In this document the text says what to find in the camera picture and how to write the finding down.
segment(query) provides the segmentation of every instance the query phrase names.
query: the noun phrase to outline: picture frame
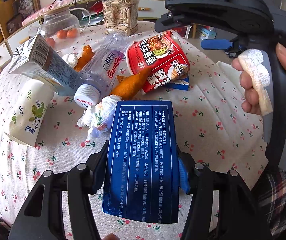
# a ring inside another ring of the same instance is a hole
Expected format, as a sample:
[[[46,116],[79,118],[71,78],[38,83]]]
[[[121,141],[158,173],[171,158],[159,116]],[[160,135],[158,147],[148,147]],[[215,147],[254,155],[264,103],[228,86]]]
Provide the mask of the picture frame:
[[[14,15],[20,14],[22,20],[34,14],[41,8],[40,0],[14,0],[13,10]]]

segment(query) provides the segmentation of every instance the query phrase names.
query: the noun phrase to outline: jar of sunflower seeds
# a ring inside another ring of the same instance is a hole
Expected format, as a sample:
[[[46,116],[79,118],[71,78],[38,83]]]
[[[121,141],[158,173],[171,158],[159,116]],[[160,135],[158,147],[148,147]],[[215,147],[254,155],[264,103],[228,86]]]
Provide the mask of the jar of sunflower seeds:
[[[128,36],[138,30],[139,0],[102,0],[105,33],[122,30]]]

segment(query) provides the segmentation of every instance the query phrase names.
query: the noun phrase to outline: red bag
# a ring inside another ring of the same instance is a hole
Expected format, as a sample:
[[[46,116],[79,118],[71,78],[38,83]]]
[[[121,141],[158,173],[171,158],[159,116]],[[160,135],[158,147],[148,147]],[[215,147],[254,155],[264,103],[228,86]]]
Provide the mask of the red bag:
[[[172,36],[172,32],[166,31],[142,41],[135,41],[127,48],[126,63],[131,75],[139,73],[147,66],[153,67],[142,87],[145,93],[189,71],[190,63],[178,43],[179,40]]]

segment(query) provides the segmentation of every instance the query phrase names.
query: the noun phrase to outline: clear plastic water bottle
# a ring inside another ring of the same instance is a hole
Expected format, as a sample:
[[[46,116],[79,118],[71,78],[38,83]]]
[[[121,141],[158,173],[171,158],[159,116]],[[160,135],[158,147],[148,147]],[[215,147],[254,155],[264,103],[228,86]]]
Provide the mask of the clear plastic water bottle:
[[[94,57],[80,72],[79,88],[74,95],[79,106],[95,106],[100,99],[109,95],[129,44],[124,32],[109,34],[105,38]]]

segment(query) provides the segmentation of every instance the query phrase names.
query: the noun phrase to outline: crumpled paper cup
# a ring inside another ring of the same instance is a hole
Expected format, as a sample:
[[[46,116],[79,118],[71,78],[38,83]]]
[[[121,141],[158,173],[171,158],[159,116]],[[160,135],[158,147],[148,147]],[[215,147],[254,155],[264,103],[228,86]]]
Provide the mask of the crumpled paper cup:
[[[53,90],[39,80],[28,80],[21,89],[11,121],[4,133],[17,143],[34,147]]]

